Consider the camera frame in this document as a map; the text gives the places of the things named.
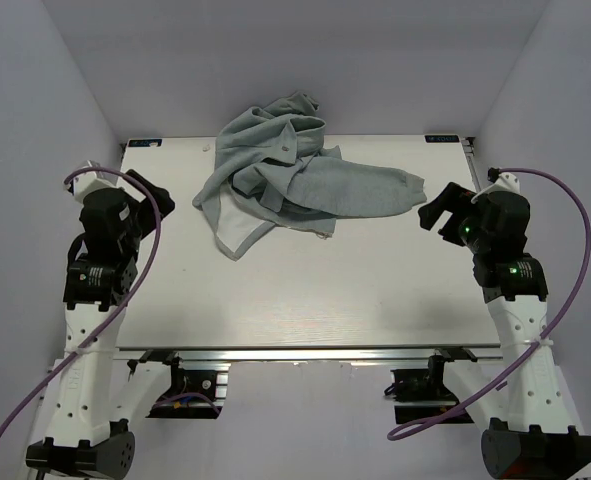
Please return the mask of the grey zip-up jacket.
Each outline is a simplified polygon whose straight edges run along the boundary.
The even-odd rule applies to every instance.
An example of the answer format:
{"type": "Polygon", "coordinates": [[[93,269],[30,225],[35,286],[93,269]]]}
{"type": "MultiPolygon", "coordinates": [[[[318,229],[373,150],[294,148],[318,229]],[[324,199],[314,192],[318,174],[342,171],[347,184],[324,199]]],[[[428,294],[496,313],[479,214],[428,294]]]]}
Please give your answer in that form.
{"type": "Polygon", "coordinates": [[[326,148],[318,109],[296,92],[248,108],[219,132],[213,173],[192,204],[229,259],[275,227],[330,237],[340,218],[396,216],[426,202],[423,178],[326,148]]]}

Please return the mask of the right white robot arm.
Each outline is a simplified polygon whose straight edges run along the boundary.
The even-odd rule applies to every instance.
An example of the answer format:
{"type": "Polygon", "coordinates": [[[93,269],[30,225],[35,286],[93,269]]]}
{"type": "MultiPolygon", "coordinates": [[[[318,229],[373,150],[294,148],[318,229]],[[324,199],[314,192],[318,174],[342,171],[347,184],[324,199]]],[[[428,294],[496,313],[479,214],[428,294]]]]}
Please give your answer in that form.
{"type": "Polygon", "coordinates": [[[560,389],[544,270],[525,250],[530,204],[512,173],[492,169],[489,179],[479,193],[449,183],[419,217],[429,230],[449,213],[440,236],[471,251],[504,370],[489,380],[470,353],[441,351],[431,359],[427,388],[441,399],[455,395],[450,411],[480,429],[492,478],[570,479],[591,463],[591,436],[579,432],[560,389]]]}

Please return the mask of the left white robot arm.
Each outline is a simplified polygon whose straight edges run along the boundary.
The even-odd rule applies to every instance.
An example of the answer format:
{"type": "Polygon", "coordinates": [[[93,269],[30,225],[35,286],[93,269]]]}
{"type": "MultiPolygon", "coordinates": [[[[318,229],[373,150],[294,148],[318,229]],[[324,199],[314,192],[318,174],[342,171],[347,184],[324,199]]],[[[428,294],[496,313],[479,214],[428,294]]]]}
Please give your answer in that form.
{"type": "Polygon", "coordinates": [[[136,363],[110,393],[117,337],[126,307],[152,264],[139,268],[141,241],[158,244],[161,222],[175,208],[167,190],[134,170],[122,179],[142,200],[108,180],[110,170],[87,166],[65,184],[81,202],[83,232],[66,267],[65,359],[55,368],[59,392],[44,437],[28,446],[25,462],[42,473],[80,479],[123,479],[135,456],[136,425],[162,396],[174,399],[186,374],[163,360],[136,363]]]}

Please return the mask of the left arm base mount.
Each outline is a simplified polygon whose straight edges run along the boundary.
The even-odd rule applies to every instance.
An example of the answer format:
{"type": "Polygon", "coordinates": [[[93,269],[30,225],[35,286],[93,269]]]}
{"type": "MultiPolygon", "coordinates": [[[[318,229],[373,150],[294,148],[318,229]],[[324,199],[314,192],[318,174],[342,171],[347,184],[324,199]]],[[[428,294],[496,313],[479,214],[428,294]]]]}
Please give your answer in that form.
{"type": "Polygon", "coordinates": [[[147,415],[150,419],[217,419],[223,397],[217,394],[219,372],[206,367],[190,369],[176,351],[147,350],[127,361],[129,378],[140,364],[161,363],[169,368],[169,386],[147,415]]]}

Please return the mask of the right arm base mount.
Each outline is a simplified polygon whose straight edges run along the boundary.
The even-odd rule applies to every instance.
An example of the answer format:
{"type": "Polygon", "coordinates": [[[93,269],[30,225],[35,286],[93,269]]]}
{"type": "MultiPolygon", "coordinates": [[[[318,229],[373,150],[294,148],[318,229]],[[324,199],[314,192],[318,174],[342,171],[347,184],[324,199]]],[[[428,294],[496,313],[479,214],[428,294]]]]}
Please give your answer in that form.
{"type": "Polygon", "coordinates": [[[477,357],[463,347],[440,348],[429,357],[426,367],[392,371],[393,382],[384,390],[384,396],[396,402],[397,425],[441,415],[459,404],[443,383],[445,365],[455,361],[476,362],[477,357]]]}

